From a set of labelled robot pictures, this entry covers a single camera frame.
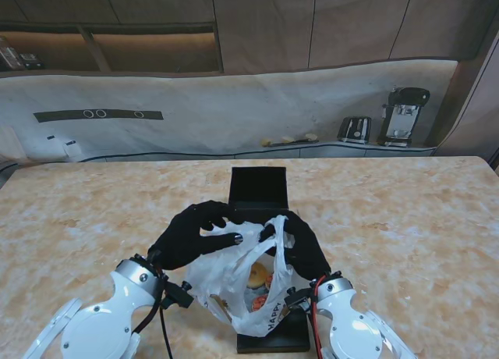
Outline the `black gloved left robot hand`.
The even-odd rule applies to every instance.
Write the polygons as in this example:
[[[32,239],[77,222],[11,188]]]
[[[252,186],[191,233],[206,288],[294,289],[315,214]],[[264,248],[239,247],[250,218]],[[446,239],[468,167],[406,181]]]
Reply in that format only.
[[[202,230],[225,228],[234,210],[226,203],[205,201],[192,204],[178,213],[168,228],[149,248],[147,260],[164,270],[176,270],[195,261],[199,256],[239,245],[239,233],[203,236]]]

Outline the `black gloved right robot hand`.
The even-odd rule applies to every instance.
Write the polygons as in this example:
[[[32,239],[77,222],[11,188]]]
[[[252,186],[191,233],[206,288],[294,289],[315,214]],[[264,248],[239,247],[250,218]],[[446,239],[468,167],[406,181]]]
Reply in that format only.
[[[292,247],[285,248],[285,262],[291,265],[299,276],[307,280],[330,275],[330,265],[320,248],[316,234],[293,211],[267,209],[255,213],[254,218],[261,219],[264,223],[264,229],[260,232],[260,242],[275,234],[275,226],[270,224],[269,220],[278,215],[285,217],[284,231],[294,238]]]

